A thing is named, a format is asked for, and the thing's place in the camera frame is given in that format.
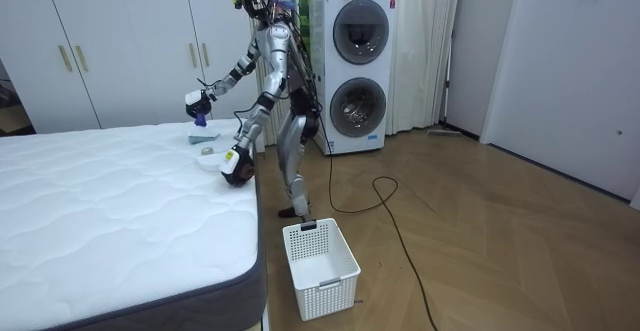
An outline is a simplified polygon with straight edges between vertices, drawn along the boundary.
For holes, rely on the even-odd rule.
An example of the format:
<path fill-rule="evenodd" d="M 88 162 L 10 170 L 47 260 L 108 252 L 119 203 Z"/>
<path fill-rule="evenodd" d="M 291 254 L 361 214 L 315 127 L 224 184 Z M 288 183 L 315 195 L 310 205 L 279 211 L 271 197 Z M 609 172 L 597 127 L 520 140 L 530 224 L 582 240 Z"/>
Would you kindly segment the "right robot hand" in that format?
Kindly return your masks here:
<path fill-rule="evenodd" d="M 211 89 L 200 89 L 187 93 L 184 96 L 184 101 L 186 113 L 197 119 L 212 110 L 212 103 L 217 101 L 217 97 Z"/>

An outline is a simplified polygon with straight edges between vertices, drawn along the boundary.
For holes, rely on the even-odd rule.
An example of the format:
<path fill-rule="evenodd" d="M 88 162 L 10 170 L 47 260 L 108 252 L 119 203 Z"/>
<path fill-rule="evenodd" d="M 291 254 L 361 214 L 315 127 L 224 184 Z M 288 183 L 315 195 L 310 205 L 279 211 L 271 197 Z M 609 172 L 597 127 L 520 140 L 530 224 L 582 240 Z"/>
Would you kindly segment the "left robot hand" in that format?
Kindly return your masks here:
<path fill-rule="evenodd" d="M 225 154 L 220 172 L 228 184 L 240 187 L 255 175 L 256 167 L 250 152 L 239 145 L 234 145 Z"/>

